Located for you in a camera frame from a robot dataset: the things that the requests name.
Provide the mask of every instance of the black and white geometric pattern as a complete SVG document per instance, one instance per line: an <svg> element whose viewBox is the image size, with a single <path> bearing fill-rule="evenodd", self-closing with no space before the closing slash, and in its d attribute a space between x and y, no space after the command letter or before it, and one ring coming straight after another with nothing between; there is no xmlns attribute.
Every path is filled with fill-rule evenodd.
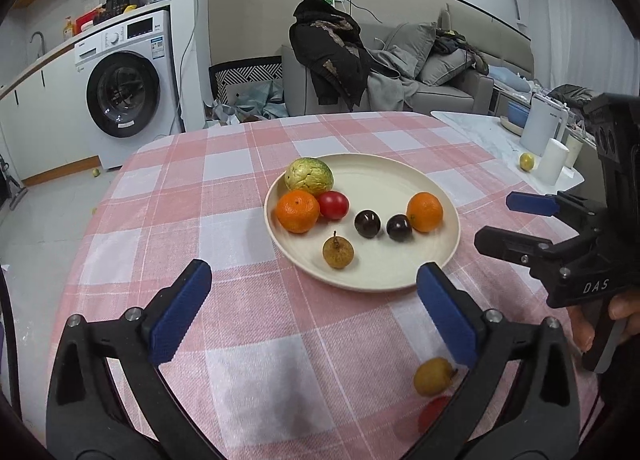
<svg viewBox="0 0 640 460"><path fill-rule="evenodd" d="M210 67L209 78L213 97L228 104L226 87L230 84L282 78L282 58L274 56L223 62Z"/></svg>

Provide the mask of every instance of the plate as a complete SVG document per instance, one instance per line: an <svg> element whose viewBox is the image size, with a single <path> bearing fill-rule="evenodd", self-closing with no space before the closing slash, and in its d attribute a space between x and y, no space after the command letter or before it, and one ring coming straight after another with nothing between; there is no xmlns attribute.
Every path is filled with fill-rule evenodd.
<svg viewBox="0 0 640 460"><path fill-rule="evenodd" d="M322 216L305 234L288 233L275 216L278 200L287 192L284 173L271 185L264 202L264 219L271 239L293 262L316 279L341 288L365 292L399 290L415 285L418 267L435 261L444 267L460 242L460 219L447 194L423 173L406 164L366 154L321 156L334 174L334 190L349 199L347 215L340 221ZM409 199L421 191L437 196L444 210L443 223L435 231L398 243L386 233L386 222L406 211ZM382 221L376 237L366 239L353 220L364 209L375 211ZM322 257L322 245L334 231L353 245L355 257L342 270L334 270Z"/></svg>
<svg viewBox="0 0 640 460"><path fill-rule="evenodd" d="M524 129L519 125L515 125L513 122L509 122L507 117L500 117L500 123L507 131L511 131L514 135L522 136Z"/></svg>

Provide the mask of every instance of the wooden baseboard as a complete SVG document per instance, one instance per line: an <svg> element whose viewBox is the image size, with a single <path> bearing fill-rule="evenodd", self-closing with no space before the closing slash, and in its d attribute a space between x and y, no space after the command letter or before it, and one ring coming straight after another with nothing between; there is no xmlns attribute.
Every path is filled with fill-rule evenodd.
<svg viewBox="0 0 640 460"><path fill-rule="evenodd" d="M49 171L45 171L39 175L30 176L29 178L22 180L22 183L27 187L31 187L48 182L49 180L55 180L56 178L62 178L63 176L86 171L87 169L92 169L94 167L100 167L100 159L97 156L90 156L89 158L78 160L77 162L71 162L71 164L50 169Z"/></svg>

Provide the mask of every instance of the faucet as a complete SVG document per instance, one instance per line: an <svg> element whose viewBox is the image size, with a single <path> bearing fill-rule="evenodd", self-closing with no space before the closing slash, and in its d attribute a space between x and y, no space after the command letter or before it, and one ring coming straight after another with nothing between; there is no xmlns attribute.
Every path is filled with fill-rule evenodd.
<svg viewBox="0 0 640 460"><path fill-rule="evenodd" d="M40 31L34 32L29 42L33 43L33 38L36 37L36 35L40 36L40 48L42 49L42 54L40 54L40 51L38 50L38 53L36 54L36 59L40 59L45 53L47 53L47 49L45 48L44 35L42 35L42 32Z"/></svg>

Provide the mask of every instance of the cabinet door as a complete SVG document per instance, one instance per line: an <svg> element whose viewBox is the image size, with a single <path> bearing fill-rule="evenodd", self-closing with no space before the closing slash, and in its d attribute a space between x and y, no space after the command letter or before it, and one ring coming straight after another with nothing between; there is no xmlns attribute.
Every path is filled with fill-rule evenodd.
<svg viewBox="0 0 640 460"><path fill-rule="evenodd" d="M15 91L17 109L8 118L4 134L18 175L24 179L64 165L66 160L50 129L42 74L30 75Z"/></svg>
<svg viewBox="0 0 640 460"><path fill-rule="evenodd" d="M18 103L16 101L16 93L12 90L8 95L0 100L0 128L2 129L2 135L0 137L0 154L4 158L4 161L9 164L9 174L14 178L20 178L17 170L15 169L14 160L12 158L12 152L9 149L7 142L7 133L11 131L11 121L14 119L18 111Z"/></svg>
<svg viewBox="0 0 640 460"><path fill-rule="evenodd" d="M65 162L95 156L87 140L87 133L95 126L86 105L86 83L76 72L73 51L57 57L42 71L49 126L60 142Z"/></svg>

